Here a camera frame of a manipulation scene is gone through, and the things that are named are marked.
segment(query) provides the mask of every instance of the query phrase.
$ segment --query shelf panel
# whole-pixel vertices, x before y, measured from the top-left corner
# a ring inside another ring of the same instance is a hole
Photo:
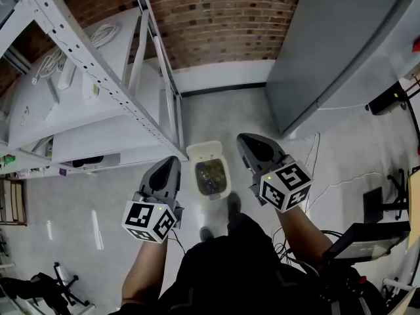
[[[73,171],[67,171],[67,175],[77,174]],[[26,176],[20,177],[19,180],[30,180],[30,179],[40,179],[42,177],[53,177],[53,176],[61,176],[60,169],[50,166],[48,169],[44,168],[41,172],[32,172]]]
[[[125,76],[127,59],[138,16],[138,9],[130,9],[87,28],[89,33],[89,29],[97,29],[102,24],[118,23],[120,29],[117,35],[111,42],[99,48],[98,51],[121,80]],[[43,58],[40,58],[33,65],[31,72],[17,81],[10,113],[10,148],[16,149],[49,135],[55,135],[74,127],[119,116],[124,113],[115,101],[101,91],[97,99],[92,102],[85,102],[82,98],[81,87],[83,73],[76,68],[72,84],[63,91],[58,90],[56,87],[60,77],[59,74],[54,73],[51,76],[52,83],[60,98],[60,104],[57,104],[52,109],[47,120],[45,120],[38,110],[37,102],[39,102],[40,93],[47,91],[47,81],[40,79],[36,85],[32,85],[32,77],[35,76],[42,61]],[[26,107],[29,109],[29,114],[24,117]]]
[[[15,171],[23,171],[25,169],[45,167],[46,165],[48,165],[47,162],[33,160],[24,156],[16,156],[14,162],[0,169],[0,175],[14,173]]]
[[[159,141],[134,119],[119,115],[54,136],[53,162],[71,161],[152,146]]]
[[[162,144],[158,146],[134,148],[132,150],[126,150],[121,153],[121,161],[119,162],[119,165],[99,168],[95,169],[94,171],[155,163],[171,155],[173,154],[171,153],[170,149]]]
[[[127,66],[126,84],[130,80],[133,65]],[[144,109],[159,124],[160,91],[164,89],[163,80],[160,76],[160,66],[157,58],[151,58],[143,61],[140,82],[138,84],[135,97]]]

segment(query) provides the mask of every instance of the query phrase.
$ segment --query person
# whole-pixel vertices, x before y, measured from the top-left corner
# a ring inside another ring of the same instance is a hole
[[[167,239],[162,244],[144,242],[124,281],[121,309],[114,315],[331,314],[331,301],[320,297],[325,284],[318,272],[323,269],[322,254],[332,242],[302,209],[277,215],[291,252],[305,263],[308,274],[280,262],[271,238],[241,213],[237,194],[231,193],[227,204],[228,235],[215,238],[202,228],[201,243],[186,252],[175,283],[161,297]],[[334,275],[364,284],[370,312],[364,312],[359,299],[344,294],[337,296],[339,312],[333,314],[386,313],[378,290],[355,269],[340,268]]]

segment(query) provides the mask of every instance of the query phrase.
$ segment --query brick wall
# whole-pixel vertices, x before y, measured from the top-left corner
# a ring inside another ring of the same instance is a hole
[[[275,59],[298,0],[150,0],[174,69]]]
[[[138,6],[137,0],[64,0],[83,28]],[[150,0],[174,69],[231,60],[275,59],[298,0]],[[156,56],[148,39],[146,58]],[[35,62],[54,43],[33,22],[14,46]],[[138,28],[129,61],[138,47]],[[16,79],[0,70],[0,94]]]

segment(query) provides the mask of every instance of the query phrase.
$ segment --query shoe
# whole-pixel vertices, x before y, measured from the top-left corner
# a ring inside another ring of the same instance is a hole
[[[238,194],[231,192],[228,196],[228,220],[241,213],[241,199]]]
[[[203,226],[199,230],[199,238],[201,242],[206,242],[207,240],[214,239],[213,233],[210,231],[210,229],[206,226]]]

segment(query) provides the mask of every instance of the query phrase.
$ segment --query red object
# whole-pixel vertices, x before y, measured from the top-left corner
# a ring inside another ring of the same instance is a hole
[[[420,37],[418,37],[413,44],[413,50],[412,53],[418,53],[420,51]]]

